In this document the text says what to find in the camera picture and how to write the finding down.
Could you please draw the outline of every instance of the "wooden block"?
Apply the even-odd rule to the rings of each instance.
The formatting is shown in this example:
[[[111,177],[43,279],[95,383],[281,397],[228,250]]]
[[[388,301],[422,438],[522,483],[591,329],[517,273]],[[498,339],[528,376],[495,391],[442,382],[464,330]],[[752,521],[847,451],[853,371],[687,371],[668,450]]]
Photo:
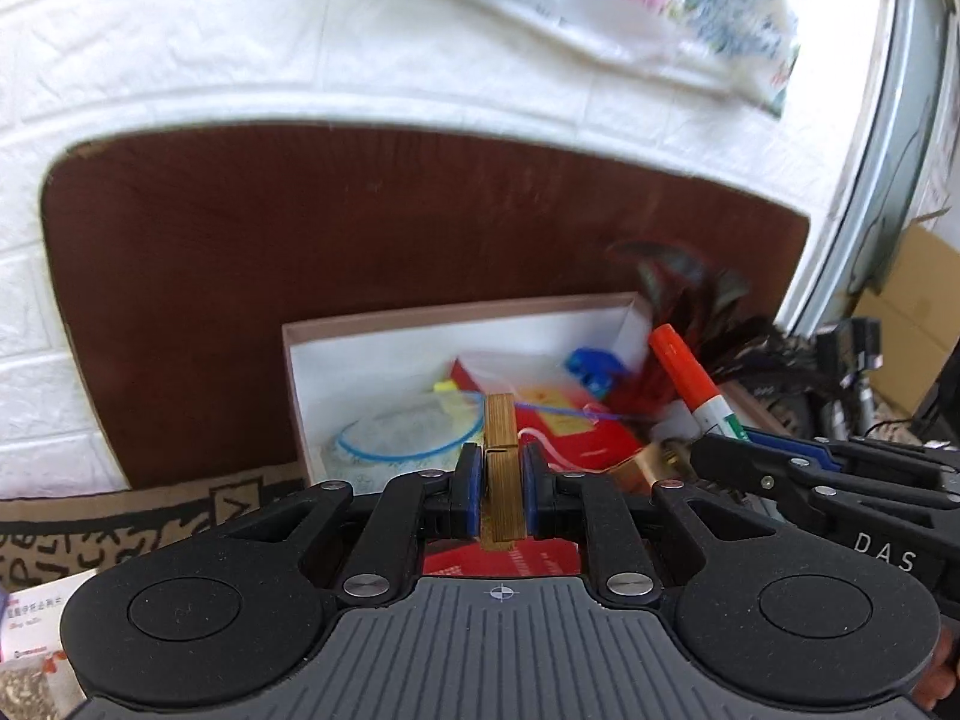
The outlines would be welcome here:
[[[513,541],[495,541],[493,539],[493,524],[490,519],[490,506],[485,500],[480,507],[480,548],[486,552],[510,552],[514,547]]]
[[[487,395],[483,432],[488,449],[517,446],[517,414],[512,394]]]
[[[490,538],[487,541],[502,544],[526,538],[517,415],[512,394],[487,395],[484,404],[484,447],[487,497],[482,509],[490,522]]]
[[[494,541],[515,541],[527,536],[521,476],[517,447],[487,452],[488,511]]]

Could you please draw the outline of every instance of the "white brick wall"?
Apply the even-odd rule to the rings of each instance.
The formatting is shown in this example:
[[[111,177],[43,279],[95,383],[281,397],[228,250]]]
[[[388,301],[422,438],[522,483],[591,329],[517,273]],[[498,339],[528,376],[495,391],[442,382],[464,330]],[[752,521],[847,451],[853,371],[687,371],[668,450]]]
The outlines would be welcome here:
[[[399,122],[704,175],[810,219],[812,283],[856,165],[886,0],[812,0],[784,118],[592,66],[449,0],[0,0],[0,496],[123,484],[69,351],[37,201],[72,143],[237,119]]]

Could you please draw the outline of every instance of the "marker cap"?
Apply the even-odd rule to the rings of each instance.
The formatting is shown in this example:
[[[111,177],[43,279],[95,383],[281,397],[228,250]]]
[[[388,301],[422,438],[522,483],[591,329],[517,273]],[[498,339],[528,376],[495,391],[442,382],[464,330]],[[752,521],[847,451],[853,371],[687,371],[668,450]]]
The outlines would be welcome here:
[[[650,333],[650,348],[690,410],[700,408],[707,400],[720,394],[717,385],[713,384],[712,378],[672,325],[661,324]]]

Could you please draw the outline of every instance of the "brown wooden board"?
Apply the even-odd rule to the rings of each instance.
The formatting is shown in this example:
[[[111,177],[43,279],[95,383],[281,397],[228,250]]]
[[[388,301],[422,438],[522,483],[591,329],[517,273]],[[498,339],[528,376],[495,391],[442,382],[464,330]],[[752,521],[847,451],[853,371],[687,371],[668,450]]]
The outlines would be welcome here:
[[[682,241],[776,312],[808,222],[727,187],[558,148],[326,124],[79,146],[42,197],[61,314],[135,488],[295,459],[280,327],[628,292],[604,256]]]

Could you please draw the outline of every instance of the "metal pivot screw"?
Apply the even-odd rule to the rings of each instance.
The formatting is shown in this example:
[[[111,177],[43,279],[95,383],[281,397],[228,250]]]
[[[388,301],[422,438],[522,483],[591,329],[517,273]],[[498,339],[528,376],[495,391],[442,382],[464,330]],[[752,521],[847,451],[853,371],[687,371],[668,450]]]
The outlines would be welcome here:
[[[622,574],[613,574],[607,579],[607,589],[617,595],[646,595],[654,589],[654,581],[646,574],[625,571]]]
[[[390,581],[379,574],[356,574],[344,580],[344,593],[354,598],[376,598],[390,589]]]

